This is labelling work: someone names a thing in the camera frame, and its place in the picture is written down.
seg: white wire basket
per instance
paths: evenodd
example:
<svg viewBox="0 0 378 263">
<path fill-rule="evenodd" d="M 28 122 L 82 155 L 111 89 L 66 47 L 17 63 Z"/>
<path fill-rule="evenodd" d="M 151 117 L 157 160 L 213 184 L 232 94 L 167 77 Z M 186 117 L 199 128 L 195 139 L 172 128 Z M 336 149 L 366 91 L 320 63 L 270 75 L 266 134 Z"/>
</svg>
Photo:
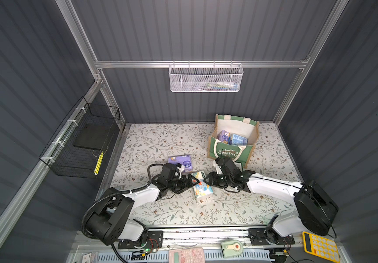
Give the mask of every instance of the white wire basket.
<svg viewBox="0 0 378 263">
<path fill-rule="evenodd" d="M 170 64 L 172 92 L 238 92 L 243 67 L 233 63 L 187 62 Z"/>
</svg>

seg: gray corrugated wall panel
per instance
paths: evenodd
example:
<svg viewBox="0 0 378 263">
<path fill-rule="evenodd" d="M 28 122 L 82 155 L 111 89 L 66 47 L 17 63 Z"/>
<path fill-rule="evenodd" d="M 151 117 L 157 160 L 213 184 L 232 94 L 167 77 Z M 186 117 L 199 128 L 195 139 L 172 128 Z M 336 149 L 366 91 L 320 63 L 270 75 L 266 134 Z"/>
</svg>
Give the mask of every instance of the gray corrugated wall panel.
<svg viewBox="0 0 378 263">
<path fill-rule="evenodd" d="M 98 60 L 299 60 L 334 0 L 73 0 Z"/>
<path fill-rule="evenodd" d="M 0 1 L 0 215 L 93 82 L 54 1 Z M 48 177 L 0 250 L 12 256 L 10 262 L 42 261 L 49 257 L 45 246 L 56 262 L 64 260 L 84 203 L 97 193 L 99 182 Z M 50 242 L 44 240 L 48 235 Z M 17 244 L 26 246 L 20 250 Z"/>
<path fill-rule="evenodd" d="M 304 179 L 339 205 L 355 262 L 378 262 L 378 1 L 350 1 L 280 125 Z"/>
<path fill-rule="evenodd" d="M 104 69 L 128 123 L 213 122 L 215 114 L 271 121 L 297 69 L 245 69 L 239 92 L 170 91 L 167 69 Z"/>
</svg>

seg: black wire basket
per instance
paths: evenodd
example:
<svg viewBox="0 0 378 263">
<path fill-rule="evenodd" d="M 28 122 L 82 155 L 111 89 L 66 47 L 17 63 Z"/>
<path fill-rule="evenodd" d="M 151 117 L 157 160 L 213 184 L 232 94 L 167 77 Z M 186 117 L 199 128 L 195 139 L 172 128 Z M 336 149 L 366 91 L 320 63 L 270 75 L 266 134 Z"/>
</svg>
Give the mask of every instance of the black wire basket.
<svg viewBox="0 0 378 263">
<path fill-rule="evenodd" d="M 68 121 L 65 133 L 53 141 L 56 131 L 40 160 L 58 176 L 102 176 L 120 132 L 119 121 L 117 107 L 87 103 L 74 120 Z M 53 144 L 54 150 L 47 155 Z"/>
</svg>

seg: wire mesh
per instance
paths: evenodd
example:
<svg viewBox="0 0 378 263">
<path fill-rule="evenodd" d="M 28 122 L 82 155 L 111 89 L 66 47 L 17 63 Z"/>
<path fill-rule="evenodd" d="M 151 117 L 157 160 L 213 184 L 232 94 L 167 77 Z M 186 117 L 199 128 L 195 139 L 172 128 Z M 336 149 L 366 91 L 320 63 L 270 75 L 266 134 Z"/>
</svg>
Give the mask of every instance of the wire mesh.
<svg viewBox="0 0 378 263">
<path fill-rule="evenodd" d="M 202 68 L 182 68 L 170 64 L 169 75 L 172 92 L 238 92 L 243 68 L 241 64 Z"/>
<path fill-rule="evenodd" d="M 101 165 L 108 162 L 106 154 L 111 151 L 119 135 L 119 109 L 116 107 L 87 104 L 81 109 L 65 134 L 56 142 L 50 156 L 40 156 L 58 176 L 97 178 Z M 87 125 L 108 130 L 100 150 L 74 146 L 75 140 Z"/>
</svg>

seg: colorful tissue pack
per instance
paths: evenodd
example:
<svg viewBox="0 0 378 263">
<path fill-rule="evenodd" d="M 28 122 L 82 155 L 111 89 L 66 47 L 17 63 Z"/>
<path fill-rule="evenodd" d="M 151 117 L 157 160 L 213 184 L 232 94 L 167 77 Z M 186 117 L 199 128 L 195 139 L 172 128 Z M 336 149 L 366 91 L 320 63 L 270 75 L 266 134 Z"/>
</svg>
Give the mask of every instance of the colorful tissue pack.
<svg viewBox="0 0 378 263">
<path fill-rule="evenodd" d="M 228 131 L 225 131 L 225 130 L 222 130 L 219 134 L 218 134 L 218 140 L 220 140 L 220 142 L 223 142 L 225 144 L 228 144 L 228 139 L 230 138 L 230 133 Z"/>
<path fill-rule="evenodd" d="M 231 134 L 228 144 L 231 145 L 247 145 L 247 139 L 238 134 Z"/>
<path fill-rule="evenodd" d="M 178 156 L 170 156 L 168 157 L 168 162 L 171 164 L 177 164 L 180 163 L 182 166 L 184 166 L 183 172 L 190 173 L 192 172 L 192 160 L 190 158 L 190 155 L 178 155 Z"/>
<path fill-rule="evenodd" d="M 198 171 L 192 173 L 192 175 L 199 180 L 199 183 L 193 187 L 196 194 L 196 200 L 203 200 L 211 197 L 214 192 L 212 188 L 204 182 L 205 173 L 203 171 Z"/>
</svg>

